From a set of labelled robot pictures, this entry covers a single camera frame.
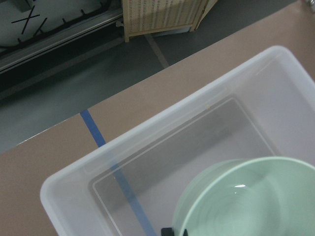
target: black cross mark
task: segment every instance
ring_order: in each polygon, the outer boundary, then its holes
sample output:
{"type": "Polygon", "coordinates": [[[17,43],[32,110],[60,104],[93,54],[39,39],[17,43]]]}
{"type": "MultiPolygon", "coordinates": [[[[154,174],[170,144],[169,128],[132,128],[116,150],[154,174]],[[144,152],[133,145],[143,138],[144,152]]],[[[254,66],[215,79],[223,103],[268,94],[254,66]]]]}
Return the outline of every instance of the black cross mark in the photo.
{"type": "Polygon", "coordinates": [[[24,33],[25,28],[26,28],[26,26],[28,25],[30,18],[34,18],[34,17],[40,16],[39,14],[32,16],[32,13],[33,13],[33,11],[34,11],[34,8],[35,8],[35,5],[34,5],[33,8],[31,9],[31,12],[29,13],[29,16],[28,16],[27,18],[23,18],[23,19],[21,19],[21,20],[17,20],[17,21],[11,22],[11,23],[17,23],[17,22],[25,21],[25,20],[26,20],[21,34],[24,33]]]}

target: blue tape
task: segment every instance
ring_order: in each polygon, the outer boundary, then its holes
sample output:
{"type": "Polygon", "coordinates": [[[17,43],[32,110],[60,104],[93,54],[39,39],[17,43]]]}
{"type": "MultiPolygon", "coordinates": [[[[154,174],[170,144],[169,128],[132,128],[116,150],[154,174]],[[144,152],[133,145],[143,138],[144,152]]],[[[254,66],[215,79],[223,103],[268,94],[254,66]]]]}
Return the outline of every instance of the blue tape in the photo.
{"type": "MultiPolygon", "coordinates": [[[[106,141],[104,137],[102,136],[100,130],[98,129],[97,125],[95,124],[90,112],[88,110],[82,111],[80,113],[82,119],[84,120],[86,126],[88,127],[92,137],[94,138],[96,144],[98,147],[106,144],[106,141]]],[[[147,236],[157,236],[155,233],[148,217],[146,216],[144,210],[142,209],[141,204],[139,203],[135,193],[133,192],[131,186],[129,185],[125,175],[119,169],[119,165],[116,164],[113,167],[111,167],[111,170],[116,170],[113,172],[114,177],[116,178],[116,181],[122,190],[124,196],[127,198],[131,209],[135,216],[137,217],[143,231],[147,236]]]]}

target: beige woven basket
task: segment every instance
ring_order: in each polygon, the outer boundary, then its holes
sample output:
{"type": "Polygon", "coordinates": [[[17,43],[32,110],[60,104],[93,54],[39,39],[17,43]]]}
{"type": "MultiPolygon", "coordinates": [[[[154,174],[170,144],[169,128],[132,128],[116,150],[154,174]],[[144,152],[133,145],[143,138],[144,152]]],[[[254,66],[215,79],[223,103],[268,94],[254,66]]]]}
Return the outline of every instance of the beige woven basket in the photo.
{"type": "Polygon", "coordinates": [[[213,0],[123,0],[125,41],[129,37],[180,28],[195,30],[213,0]]]}

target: blue stripe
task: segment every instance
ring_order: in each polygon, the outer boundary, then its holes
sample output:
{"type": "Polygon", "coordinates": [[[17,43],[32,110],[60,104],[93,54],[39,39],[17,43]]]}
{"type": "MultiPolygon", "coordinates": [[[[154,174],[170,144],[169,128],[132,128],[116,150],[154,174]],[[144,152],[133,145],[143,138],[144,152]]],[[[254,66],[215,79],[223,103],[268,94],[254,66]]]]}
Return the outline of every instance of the blue stripe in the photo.
{"type": "Polygon", "coordinates": [[[80,113],[82,116],[86,126],[88,127],[90,133],[92,134],[92,137],[94,138],[96,144],[98,147],[103,146],[106,142],[103,138],[102,134],[100,133],[97,125],[95,124],[90,112],[88,110],[82,111],[80,113]]]}
{"type": "MultiPolygon", "coordinates": [[[[104,137],[102,136],[100,130],[98,129],[97,125],[95,124],[91,114],[88,110],[82,111],[80,113],[81,117],[83,118],[86,126],[88,127],[92,137],[94,138],[98,147],[106,144],[104,137]]],[[[131,209],[135,216],[137,217],[142,229],[144,230],[147,236],[157,236],[155,233],[148,217],[146,216],[144,210],[142,209],[141,204],[139,203],[135,193],[133,192],[131,186],[129,185],[125,175],[123,174],[122,170],[119,169],[119,165],[116,164],[111,167],[111,170],[116,170],[113,172],[116,181],[122,190],[123,194],[127,198],[131,209]]]]}

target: plastic container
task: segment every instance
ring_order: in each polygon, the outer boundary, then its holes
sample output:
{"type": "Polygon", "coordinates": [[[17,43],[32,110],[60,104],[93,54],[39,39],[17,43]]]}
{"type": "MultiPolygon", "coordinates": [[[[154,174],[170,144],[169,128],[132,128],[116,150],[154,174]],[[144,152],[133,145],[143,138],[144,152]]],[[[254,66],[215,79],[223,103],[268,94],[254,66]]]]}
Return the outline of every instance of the plastic container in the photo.
{"type": "Polygon", "coordinates": [[[191,180],[225,160],[315,165],[315,84],[272,47],[50,176],[42,204],[61,236],[158,236],[191,180]]]}
{"type": "Polygon", "coordinates": [[[314,182],[314,166],[287,157],[218,163],[183,192],[175,236],[313,236],[314,182]]]}

